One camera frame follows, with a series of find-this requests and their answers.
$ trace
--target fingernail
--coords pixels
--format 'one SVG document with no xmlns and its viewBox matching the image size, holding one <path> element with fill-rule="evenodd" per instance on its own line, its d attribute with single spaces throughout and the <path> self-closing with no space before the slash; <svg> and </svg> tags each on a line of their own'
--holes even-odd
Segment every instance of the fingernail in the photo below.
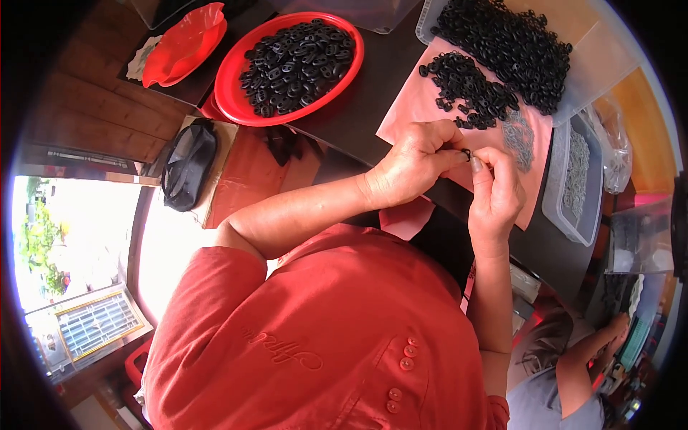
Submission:
<svg viewBox="0 0 688 430">
<path fill-rule="evenodd" d="M 474 173 L 479 172 L 482 169 L 482 161 L 478 157 L 471 157 L 471 170 Z"/>
</svg>

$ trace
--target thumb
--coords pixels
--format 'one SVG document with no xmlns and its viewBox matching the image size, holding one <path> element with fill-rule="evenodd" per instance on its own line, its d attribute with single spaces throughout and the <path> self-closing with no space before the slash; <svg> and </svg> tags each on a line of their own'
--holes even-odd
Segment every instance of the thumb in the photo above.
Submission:
<svg viewBox="0 0 688 430">
<path fill-rule="evenodd" d="M 473 172 L 473 200 L 481 204 L 489 204 L 492 196 L 492 177 L 490 169 L 478 157 L 471 157 L 471 170 Z"/>
<path fill-rule="evenodd" d="M 442 149 L 430 155 L 437 175 L 466 163 L 466 154 L 456 149 Z"/>
</svg>

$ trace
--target red shirt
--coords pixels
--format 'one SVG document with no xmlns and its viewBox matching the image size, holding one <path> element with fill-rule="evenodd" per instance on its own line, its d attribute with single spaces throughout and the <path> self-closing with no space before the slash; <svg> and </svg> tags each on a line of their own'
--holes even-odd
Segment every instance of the red shirt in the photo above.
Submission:
<svg viewBox="0 0 688 430">
<path fill-rule="evenodd" d="M 336 225 L 281 259 L 203 248 L 144 375 L 163 429 L 505 429 L 473 326 L 437 263 L 373 228 Z"/>
</svg>

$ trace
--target gray shirt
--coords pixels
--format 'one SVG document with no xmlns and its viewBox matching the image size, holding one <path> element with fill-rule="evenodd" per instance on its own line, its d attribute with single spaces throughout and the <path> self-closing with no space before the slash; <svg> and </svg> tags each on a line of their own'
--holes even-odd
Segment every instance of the gray shirt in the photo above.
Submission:
<svg viewBox="0 0 688 430">
<path fill-rule="evenodd" d="M 508 430 L 596 430 L 604 426 L 600 398 L 594 394 L 574 413 L 561 419 L 561 401 L 555 368 L 529 376 L 506 395 Z"/>
</svg>

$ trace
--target tabletop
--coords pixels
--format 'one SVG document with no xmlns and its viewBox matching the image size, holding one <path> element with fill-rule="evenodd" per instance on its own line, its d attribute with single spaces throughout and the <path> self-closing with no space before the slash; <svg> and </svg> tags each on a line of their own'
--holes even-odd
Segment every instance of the tabletop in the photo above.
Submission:
<svg viewBox="0 0 688 430">
<path fill-rule="evenodd" d="M 419 2 L 389 34 L 359 29 L 364 41 L 365 58 L 358 76 L 332 102 L 291 122 L 290 127 L 367 166 L 374 166 L 382 160 L 391 146 L 375 133 L 426 48 L 415 33 L 421 8 L 422 2 Z M 258 0 L 252 8 L 229 19 L 228 34 L 196 71 L 172 87 L 154 85 L 151 89 L 199 106 L 212 89 L 215 73 L 227 51 L 238 38 L 269 19 L 273 12 L 269 4 Z M 156 34 L 162 32 L 164 30 L 158 29 Z M 545 178 L 548 170 L 549 159 L 544 171 Z M 541 201 L 545 183 L 546 180 L 543 180 L 535 212 L 526 231 L 516 226 L 511 231 L 511 256 L 553 287 L 564 301 L 573 303 L 594 246 L 585 247 L 570 241 L 543 215 Z M 470 191 L 440 178 L 425 195 L 455 215 L 457 222 L 467 221 L 469 206 L 473 201 Z"/>
</svg>

